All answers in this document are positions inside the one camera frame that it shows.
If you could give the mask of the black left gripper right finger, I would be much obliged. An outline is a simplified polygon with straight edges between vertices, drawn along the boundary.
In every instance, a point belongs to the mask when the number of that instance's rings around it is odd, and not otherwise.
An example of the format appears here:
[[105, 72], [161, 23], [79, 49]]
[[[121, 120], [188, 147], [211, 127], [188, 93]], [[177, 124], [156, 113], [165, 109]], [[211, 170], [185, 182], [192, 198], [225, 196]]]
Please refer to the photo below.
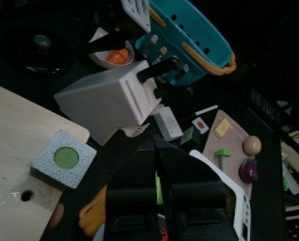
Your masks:
[[237, 241], [225, 187], [212, 168], [161, 138], [156, 166], [169, 241]]

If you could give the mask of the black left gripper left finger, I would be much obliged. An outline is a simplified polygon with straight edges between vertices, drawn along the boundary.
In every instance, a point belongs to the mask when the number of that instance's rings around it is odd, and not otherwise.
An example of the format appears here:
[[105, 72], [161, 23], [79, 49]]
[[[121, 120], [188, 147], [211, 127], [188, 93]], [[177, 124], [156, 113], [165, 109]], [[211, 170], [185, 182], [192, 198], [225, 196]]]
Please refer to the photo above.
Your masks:
[[152, 139], [128, 156], [111, 178], [105, 194], [104, 241], [160, 241]]

